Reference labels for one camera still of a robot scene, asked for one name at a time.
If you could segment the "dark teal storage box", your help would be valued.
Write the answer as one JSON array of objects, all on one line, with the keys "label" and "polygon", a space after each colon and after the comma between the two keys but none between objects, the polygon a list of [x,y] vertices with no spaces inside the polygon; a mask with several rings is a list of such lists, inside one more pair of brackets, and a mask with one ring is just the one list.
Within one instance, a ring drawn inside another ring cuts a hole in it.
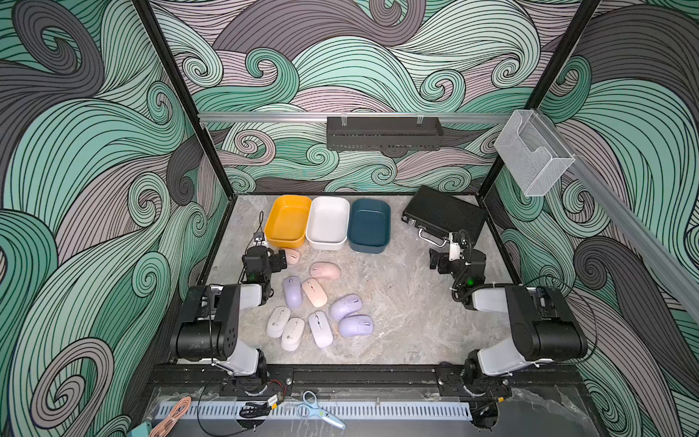
[{"label": "dark teal storage box", "polygon": [[351,204],[349,246],[357,252],[380,254],[391,241],[391,207],[382,200],[359,198]]}]

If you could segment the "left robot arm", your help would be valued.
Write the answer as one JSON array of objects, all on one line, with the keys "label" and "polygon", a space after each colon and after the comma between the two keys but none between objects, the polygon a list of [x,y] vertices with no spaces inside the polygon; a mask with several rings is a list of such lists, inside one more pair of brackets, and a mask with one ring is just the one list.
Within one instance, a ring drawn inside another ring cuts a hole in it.
[{"label": "left robot arm", "polygon": [[240,313],[263,306],[274,295],[271,276],[288,267],[283,249],[264,245],[242,256],[243,279],[189,289],[170,338],[170,353],[186,362],[207,362],[233,376],[259,373],[264,353],[240,340]]}]

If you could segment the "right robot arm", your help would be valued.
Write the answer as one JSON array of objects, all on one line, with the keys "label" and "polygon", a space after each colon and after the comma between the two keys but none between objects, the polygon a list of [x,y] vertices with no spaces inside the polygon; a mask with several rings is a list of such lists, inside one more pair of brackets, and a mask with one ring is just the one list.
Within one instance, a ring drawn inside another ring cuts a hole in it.
[{"label": "right robot arm", "polygon": [[504,314],[510,334],[490,347],[474,350],[464,362],[467,384],[499,377],[531,365],[584,358],[588,341],[559,289],[514,283],[487,283],[481,251],[430,250],[430,268],[453,278],[451,297],[470,311]]}]

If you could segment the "purple rounded mouse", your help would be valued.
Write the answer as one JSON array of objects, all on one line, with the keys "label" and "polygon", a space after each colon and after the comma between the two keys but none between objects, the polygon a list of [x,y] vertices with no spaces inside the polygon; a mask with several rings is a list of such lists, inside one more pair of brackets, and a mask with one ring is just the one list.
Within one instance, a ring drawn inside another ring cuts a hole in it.
[{"label": "purple rounded mouse", "polygon": [[350,316],[362,308],[362,298],[358,294],[348,294],[335,300],[329,307],[329,315],[333,320],[340,320]]},{"label": "purple rounded mouse", "polygon": [[374,323],[368,315],[351,315],[339,322],[339,333],[345,338],[373,334]]}]

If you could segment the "purple slim mouse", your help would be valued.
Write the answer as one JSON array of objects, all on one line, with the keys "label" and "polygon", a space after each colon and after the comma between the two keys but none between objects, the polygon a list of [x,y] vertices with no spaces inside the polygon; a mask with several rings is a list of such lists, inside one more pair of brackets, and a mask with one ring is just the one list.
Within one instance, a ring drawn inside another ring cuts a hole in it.
[{"label": "purple slim mouse", "polygon": [[301,280],[298,276],[290,276],[282,282],[285,302],[290,309],[298,309],[303,303]]}]

